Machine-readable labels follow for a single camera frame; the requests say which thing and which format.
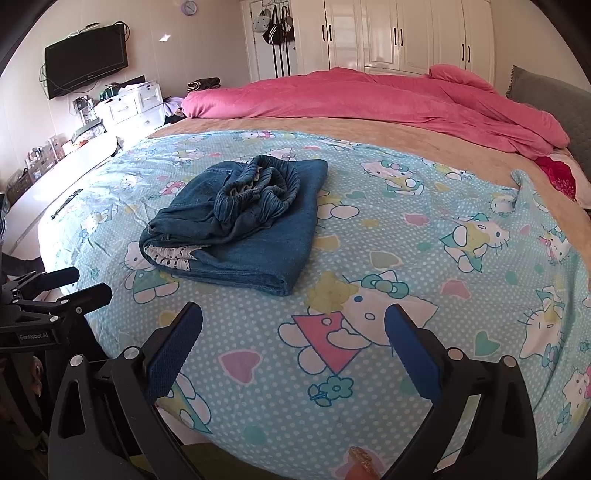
wall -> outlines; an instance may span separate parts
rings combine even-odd
[[[491,8],[499,92],[509,88],[513,65],[591,91],[568,45],[530,0],[491,0]]]
[[[196,0],[198,12],[187,17],[182,0],[58,0],[36,23],[0,77],[0,185],[26,153],[56,134],[78,128],[70,94],[48,100],[39,68],[44,49],[92,22],[126,22],[129,67],[101,79],[89,92],[98,98],[104,85],[144,74],[158,80],[164,96],[185,96],[187,83],[220,77],[223,86],[249,82],[248,59],[239,0]],[[167,42],[158,40],[171,35]]]

tv screen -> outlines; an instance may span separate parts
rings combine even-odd
[[[47,93],[66,95],[127,65],[123,23],[82,32],[45,49]]]

fingernail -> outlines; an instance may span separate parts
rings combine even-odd
[[[365,450],[361,447],[351,447],[349,449],[349,456],[358,464],[363,467],[368,474],[374,476],[375,478],[379,478],[379,473],[374,468],[374,463],[371,459],[371,455],[368,454]]]

hello kitty bed sheet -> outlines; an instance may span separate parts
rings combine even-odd
[[[289,297],[174,278],[137,240],[194,176],[258,154],[329,164],[310,259]],[[384,332],[398,303],[445,346],[518,359],[543,472],[591,403],[591,299],[577,251],[529,177],[520,190],[387,148],[282,131],[145,140],[78,182],[40,223],[48,270],[76,266],[70,291],[105,282],[87,316],[105,351],[141,345],[187,301],[204,327],[159,404],[239,458],[301,480],[344,478],[359,445],[383,473],[430,408]],[[470,401],[442,460],[453,461]]]

metal pivot bolt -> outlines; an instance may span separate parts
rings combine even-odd
[[[457,348],[450,348],[447,351],[447,356],[452,360],[461,360],[462,358],[464,358],[464,354],[462,353],[462,351]]]
[[[517,365],[517,360],[515,360],[511,355],[507,355],[506,357],[503,357],[503,363],[506,366],[513,368]]]
[[[70,365],[73,366],[73,367],[77,367],[81,363],[82,363],[82,355],[74,355],[70,359]]]
[[[139,349],[137,347],[135,347],[135,346],[130,346],[129,348],[127,348],[125,350],[125,352],[123,352],[123,356],[127,360],[133,360],[138,355],[139,355]]]

